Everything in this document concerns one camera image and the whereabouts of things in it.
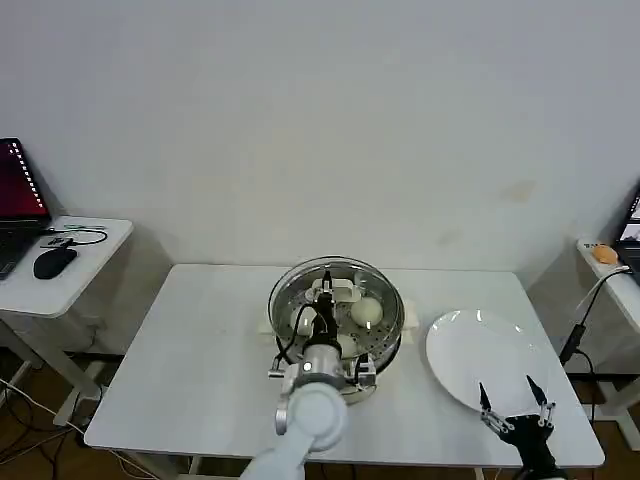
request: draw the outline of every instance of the white plate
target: white plate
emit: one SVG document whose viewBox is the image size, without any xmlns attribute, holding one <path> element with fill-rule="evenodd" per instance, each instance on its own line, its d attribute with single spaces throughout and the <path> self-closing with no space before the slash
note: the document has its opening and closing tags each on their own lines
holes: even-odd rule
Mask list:
<svg viewBox="0 0 640 480">
<path fill-rule="evenodd" d="M 468 407 L 482 410 L 482 382 L 492 409 L 500 415 L 539 410 L 526 376 L 546 393 L 548 363 L 515 322 L 487 310 L 449 312 L 431 326 L 426 349 L 438 381 Z"/>
</svg>

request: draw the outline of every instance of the wooden floor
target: wooden floor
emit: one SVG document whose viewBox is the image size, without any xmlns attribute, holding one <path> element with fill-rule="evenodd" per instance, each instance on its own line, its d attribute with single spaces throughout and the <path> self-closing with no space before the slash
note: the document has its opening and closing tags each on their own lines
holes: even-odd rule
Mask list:
<svg viewBox="0 0 640 480">
<path fill-rule="evenodd" d="M 4 369 L 0 368 L 2 378 L 7 379 L 10 372 L 6 372 L 7 362 L 3 363 Z M 589 400 L 589 386 L 585 384 L 576 385 L 578 395 L 586 402 Z M 70 391 L 55 372 L 48 368 L 41 371 L 33 371 L 23 382 L 22 387 L 29 392 L 36 400 L 53 408 L 54 410 L 62 403 Z M 28 419 L 29 410 L 24 402 L 17 397 L 12 400 L 13 410 L 22 419 Z M 84 413 L 89 414 L 91 405 L 83 407 Z M 640 420 L 640 406 L 634 409 L 636 422 Z M 51 417 L 36 407 L 33 408 L 34 425 L 41 429 L 51 429 Z M 11 444 L 21 433 L 23 427 L 7 411 L 6 406 L 0 409 L 0 452 Z M 596 470 L 597 480 L 629 480 L 640 478 L 640 453 L 630 451 L 615 423 L 598 422 L 596 433 L 600 443 L 605 450 L 607 460 L 602 468 Z M 18 445 L 28 446 L 52 435 L 46 432 L 32 432 Z M 57 447 L 58 441 L 52 441 L 44 446 L 44 450 L 49 456 Z M 202 465 L 202 474 L 238 476 L 246 461 L 230 459 L 206 459 Z M 65 437 L 65 442 L 59 455 L 58 480 L 124 480 L 127 477 L 120 470 L 118 461 L 108 452 L 82 448 L 76 443 L 74 435 Z M 352 480 L 355 476 L 358 480 L 472 480 L 473 471 L 470 469 L 445 469 L 445 468 L 419 468 L 419 467 L 392 467 L 392 466 L 372 466 L 358 465 L 354 469 L 351 465 L 326 464 L 320 465 L 309 463 L 306 465 L 307 479 L 309 480 Z M 488 480 L 493 480 L 494 470 L 485 471 Z M 571 478 L 591 479 L 590 470 L 572 470 Z M 511 472 L 500 473 L 499 480 L 511 478 Z M 51 464 L 44 458 L 41 452 L 34 450 L 6 465 L 0 465 L 0 480 L 48 480 L 52 476 Z"/>
</svg>

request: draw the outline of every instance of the egg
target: egg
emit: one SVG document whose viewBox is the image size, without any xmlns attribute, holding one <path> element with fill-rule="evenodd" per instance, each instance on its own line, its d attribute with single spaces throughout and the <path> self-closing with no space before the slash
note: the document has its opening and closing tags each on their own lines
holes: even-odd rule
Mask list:
<svg viewBox="0 0 640 480">
<path fill-rule="evenodd" d="M 353 358 L 358 354 L 358 345 L 351 336 L 339 333 L 337 340 L 342 347 L 342 358 Z"/>
<path fill-rule="evenodd" d="M 371 328 L 382 320 L 382 305 L 373 297 L 364 297 L 351 306 L 351 318 L 364 328 Z"/>
<path fill-rule="evenodd" d="M 289 325 L 293 330 L 296 326 L 296 319 L 298 318 L 298 312 L 300 308 L 296 308 L 291 313 L 291 319 Z M 300 316 L 300 323 L 298 323 L 298 335 L 303 337 L 309 337 L 313 333 L 313 319 L 316 318 L 316 311 L 311 307 L 304 307 L 304 311 Z"/>
</svg>

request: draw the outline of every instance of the orange object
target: orange object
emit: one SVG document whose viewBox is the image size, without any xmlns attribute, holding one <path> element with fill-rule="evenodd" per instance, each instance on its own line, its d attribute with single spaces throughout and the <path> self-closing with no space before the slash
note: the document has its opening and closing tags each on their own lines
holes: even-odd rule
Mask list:
<svg viewBox="0 0 640 480">
<path fill-rule="evenodd" d="M 618 263 L 618 254 L 608 245 L 596 245 L 593 247 L 591 254 L 600 263 L 606 263 L 607 265 Z"/>
</svg>

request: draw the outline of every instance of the cable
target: cable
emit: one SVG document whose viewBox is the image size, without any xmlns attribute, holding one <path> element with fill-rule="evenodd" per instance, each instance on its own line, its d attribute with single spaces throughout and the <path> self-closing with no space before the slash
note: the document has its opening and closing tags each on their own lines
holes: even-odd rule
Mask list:
<svg viewBox="0 0 640 480">
<path fill-rule="evenodd" d="M 23 449 L 20 449 L 16 452 L 14 452 L 14 454 L 4 460 L 0 461 L 0 467 L 3 465 L 6 465 L 7 463 L 13 462 L 15 459 L 20 458 L 23 455 L 26 455 L 27 453 L 29 453 L 30 451 L 32 451 L 35 448 L 38 448 L 41 445 L 44 445 L 45 443 L 51 442 L 52 440 L 55 440 L 56 438 L 60 438 L 62 435 L 66 435 L 67 433 L 71 432 L 72 429 L 71 428 L 67 428 L 66 430 L 63 430 L 62 432 L 58 432 L 55 435 L 51 435 L 50 437 L 45 438 L 44 440 L 40 440 L 38 443 L 31 445 L 29 447 L 24 447 Z"/>
<path fill-rule="evenodd" d="M 74 228 L 73 230 L 46 230 L 46 235 L 62 235 L 66 233 L 75 233 L 75 232 L 85 232 L 85 233 L 97 233 L 98 235 L 102 235 L 98 240 L 92 240 L 90 242 L 76 242 L 75 240 L 71 240 L 70 243 L 67 243 L 66 246 L 74 247 L 80 245 L 95 245 L 97 243 L 104 242 L 107 238 L 109 238 L 109 234 L 107 232 L 103 232 L 102 230 L 90 230 L 85 228 Z"/>
<path fill-rule="evenodd" d="M 64 446 L 64 442 L 67 439 L 67 435 L 71 433 L 70 431 L 65 433 L 62 436 L 62 440 L 60 440 L 60 443 L 58 444 L 58 446 L 56 447 L 54 453 L 53 453 L 53 461 L 51 462 L 51 480 L 57 480 L 58 479 L 58 461 L 60 459 L 60 454 L 62 453 L 62 447 Z"/>
<path fill-rule="evenodd" d="M 596 423 L 596 390 L 598 388 L 598 382 L 596 381 L 596 371 L 593 368 L 593 362 L 591 361 L 591 358 L 589 358 L 589 355 L 584 353 L 579 348 L 576 349 L 576 353 L 578 355 L 582 355 L 584 358 L 587 359 L 587 362 L 589 363 L 589 373 L 591 374 L 591 378 L 593 379 L 593 386 L 592 386 L 592 389 L 591 389 L 591 420 L 590 420 L 589 423 L 591 423 L 591 428 L 593 429 L 593 433 L 594 433 L 594 435 L 596 435 L 596 438 L 597 438 L 598 434 L 596 433 L 596 429 L 595 429 L 595 423 Z M 595 478 L 596 478 L 596 469 L 592 468 L 591 469 L 591 480 L 595 480 Z"/>
<path fill-rule="evenodd" d="M 291 365 L 293 362 L 291 361 L 291 359 L 289 358 L 289 356 L 287 355 L 287 352 L 289 351 L 289 349 L 293 346 L 293 344 L 296 341 L 296 336 L 298 335 L 298 326 L 300 325 L 300 318 L 302 317 L 302 312 L 304 311 L 305 308 L 310 307 L 313 308 L 313 310 L 316 312 L 316 314 L 322 318 L 322 321 L 324 322 L 324 327 L 325 329 L 328 329 L 328 324 L 327 324 L 327 320 L 322 316 L 322 314 L 318 311 L 318 309 L 316 308 L 316 306 L 312 303 L 305 303 L 300 307 L 300 310 L 298 310 L 298 315 L 296 316 L 296 323 L 293 326 L 293 334 L 291 335 L 291 340 L 289 340 L 289 343 L 287 344 L 286 347 L 282 348 L 282 342 L 280 341 L 280 337 L 278 337 L 276 335 L 276 345 L 278 345 L 278 350 L 280 350 L 280 353 L 278 355 L 276 355 L 276 359 L 278 360 L 278 363 L 280 363 L 280 361 L 282 359 L 284 359 L 289 365 Z"/>
<path fill-rule="evenodd" d="M 44 457 L 44 459 L 49 462 L 49 465 L 51 465 L 54 468 L 54 472 L 55 472 L 55 462 L 53 461 L 53 458 L 51 458 L 49 456 L 49 454 L 47 453 L 47 451 L 44 449 L 44 447 L 42 445 L 40 445 L 38 447 L 38 451 L 40 452 L 40 455 L 42 455 Z"/>
<path fill-rule="evenodd" d="M 582 300 L 580 300 L 580 302 L 578 303 L 578 305 L 576 305 L 575 311 L 577 312 L 578 310 L 580 310 L 580 307 L 582 306 L 582 304 L 584 302 L 587 301 L 587 298 L 589 298 L 591 296 L 591 294 L 593 293 L 593 291 L 598 288 L 602 283 L 606 282 L 607 279 L 609 278 L 609 276 L 611 276 L 611 274 L 617 274 L 617 272 L 626 272 L 630 270 L 630 268 L 626 265 L 622 266 L 622 267 L 617 267 L 614 268 L 611 272 L 609 272 L 608 275 L 600 278 L 596 283 L 594 283 L 593 287 L 591 287 L 589 289 L 589 291 L 587 292 L 587 294 L 582 298 Z"/>
<path fill-rule="evenodd" d="M 21 398 L 26 405 L 29 406 L 29 410 L 31 410 L 31 404 L 29 402 L 27 402 L 24 398 Z M 56 427 L 56 428 L 38 428 L 38 427 L 34 427 L 33 426 L 33 412 L 31 411 L 31 419 L 29 420 L 29 423 L 25 423 L 16 412 L 14 412 L 13 408 L 11 407 L 11 403 L 9 402 L 9 400 L 7 400 L 7 410 L 9 411 L 9 413 L 11 414 L 11 416 L 13 417 L 13 419 L 18 422 L 20 425 L 26 427 L 28 430 L 34 431 L 34 432 L 41 432 L 41 433 L 53 433 L 53 432 L 59 432 L 60 430 L 64 429 L 64 427 Z"/>
<path fill-rule="evenodd" d="M 602 277 L 598 281 L 598 283 L 596 283 L 595 288 L 592 288 L 592 290 L 594 291 L 593 297 L 591 297 L 591 301 L 589 302 L 589 306 L 587 307 L 587 310 L 584 312 L 584 316 L 582 317 L 582 320 L 580 321 L 580 323 L 576 323 L 573 326 L 573 329 L 571 330 L 569 337 L 567 338 L 566 342 L 564 343 L 564 346 L 562 347 L 562 350 L 560 351 L 559 358 L 560 358 L 561 365 L 565 365 L 571 359 L 573 354 L 576 353 L 576 350 L 580 347 L 580 342 L 582 341 L 582 337 L 584 336 L 587 330 L 587 327 L 585 326 L 587 317 L 589 316 L 589 313 L 591 313 L 591 309 L 596 303 L 596 299 L 598 298 L 598 293 L 600 293 L 600 290 L 602 290 L 602 286 L 607 282 L 608 279 L 610 279 L 614 275 L 619 275 L 621 273 L 630 274 L 632 272 L 629 269 L 629 267 L 618 268 L 613 272 L 610 272 L 609 274 Z"/>
<path fill-rule="evenodd" d="M 143 468 L 139 467 L 138 465 L 136 465 L 135 463 L 133 463 L 131 460 L 128 460 L 127 458 L 123 457 L 122 455 L 120 455 L 119 453 L 113 451 L 113 450 L 109 450 L 109 452 L 112 455 L 115 455 L 118 460 L 120 460 L 120 462 L 126 462 L 129 465 L 132 465 L 134 467 L 136 467 L 138 470 L 140 470 L 141 472 L 146 473 L 147 475 L 149 475 L 148 477 L 134 477 L 134 478 L 140 478 L 140 479 L 154 479 L 154 480 L 160 480 L 158 477 L 156 477 L 153 473 L 148 472 L 147 470 L 144 470 Z"/>
<path fill-rule="evenodd" d="M 629 267 L 625 268 L 624 270 L 614 270 L 613 272 L 609 273 L 608 275 L 606 275 L 606 276 L 604 276 L 604 277 L 602 277 L 600 279 L 600 282 L 599 282 L 598 286 L 596 287 L 595 292 L 593 293 L 593 297 L 591 297 L 591 301 L 589 302 L 589 306 L 587 307 L 587 310 L 584 312 L 584 316 L 582 317 L 582 321 L 580 322 L 580 325 L 584 326 L 584 323 L 587 321 L 587 317 L 589 316 L 589 313 L 591 312 L 591 309 L 593 308 L 593 305 L 596 302 L 596 298 L 598 297 L 598 293 L 600 293 L 600 290 L 602 290 L 602 286 L 611 277 L 613 277 L 615 275 L 619 275 L 621 273 L 631 273 L 631 270 L 629 269 Z"/>
<path fill-rule="evenodd" d="M 10 400 L 10 397 L 7 396 L 7 406 L 9 406 L 9 400 Z M 27 437 L 27 435 L 29 435 L 29 428 L 28 426 L 25 425 L 25 429 L 22 431 L 22 433 L 18 435 L 18 437 L 13 442 L 11 442 L 9 445 L 3 448 L 2 451 L 0 451 L 0 456 L 6 454 L 9 450 L 11 450 L 17 444 L 19 444 L 22 440 L 24 440 Z"/>
<path fill-rule="evenodd" d="M 9 388 L 10 390 L 22 395 L 24 398 L 26 398 L 27 400 L 29 400 L 31 403 L 33 403 L 36 407 L 39 407 L 43 410 L 46 410 L 47 412 L 49 412 L 51 415 L 53 415 L 54 417 L 56 416 L 56 412 L 54 412 L 53 410 L 51 410 L 49 407 L 46 407 L 44 405 L 42 405 L 41 403 L 36 402 L 33 398 L 31 398 L 31 396 L 25 392 L 23 392 L 22 390 L 20 390 L 18 387 L 15 387 L 13 385 L 11 385 L 9 382 L 7 382 L 5 379 L 0 378 L 0 383 L 3 383 L 5 385 L 5 387 Z M 73 428 L 75 431 L 77 431 L 78 433 L 80 433 L 81 435 L 84 435 L 84 430 L 82 430 L 80 427 L 78 427 L 77 425 L 75 425 L 74 423 L 71 423 L 70 421 L 66 421 L 65 422 L 67 425 L 69 425 L 71 428 Z M 115 455 L 116 457 L 122 459 L 122 461 L 128 463 L 129 465 L 133 465 L 134 467 L 140 469 L 141 471 L 145 472 L 146 474 L 148 474 L 151 478 L 153 478 L 154 480 L 160 480 L 160 478 L 158 478 L 156 475 L 152 474 L 151 472 L 148 472 L 144 469 L 142 469 L 141 467 L 137 466 L 135 463 L 133 463 L 132 461 L 128 460 L 127 458 L 124 458 L 123 456 L 121 456 L 120 454 L 118 454 L 117 452 L 115 452 L 114 450 L 107 450 L 108 452 L 110 452 L 112 455 Z"/>
<path fill-rule="evenodd" d="M 120 470 L 122 470 L 127 477 L 137 478 L 139 480 L 148 480 L 148 479 L 151 478 L 151 477 L 141 477 L 139 475 L 135 475 L 135 474 L 131 473 L 129 470 L 127 470 L 127 468 L 125 467 L 124 462 L 119 457 L 118 457 L 118 463 L 120 464 Z"/>
<path fill-rule="evenodd" d="M 98 327 L 97 325 L 94 325 L 94 327 L 95 328 L 93 329 L 93 335 L 91 335 L 91 342 L 89 342 L 89 346 L 83 348 L 79 352 L 72 352 L 69 355 L 67 355 L 67 357 L 73 358 L 80 353 L 88 353 L 89 350 L 91 350 L 95 346 L 96 340 L 98 339 L 98 330 L 100 330 L 100 327 Z"/>
</svg>

